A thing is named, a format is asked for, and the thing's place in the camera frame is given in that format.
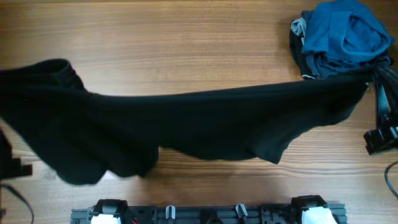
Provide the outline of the black t-shirt with logo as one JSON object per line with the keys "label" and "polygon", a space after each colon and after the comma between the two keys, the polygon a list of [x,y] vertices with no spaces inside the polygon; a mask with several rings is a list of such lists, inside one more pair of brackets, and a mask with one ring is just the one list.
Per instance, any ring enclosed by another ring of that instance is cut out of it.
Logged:
{"label": "black t-shirt with logo", "polygon": [[350,116],[367,90],[351,77],[160,96],[89,92],[71,63],[1,72],[1,118],[66,182],[144,176],[160,148],[205,160],[278,163],[288,145]]}

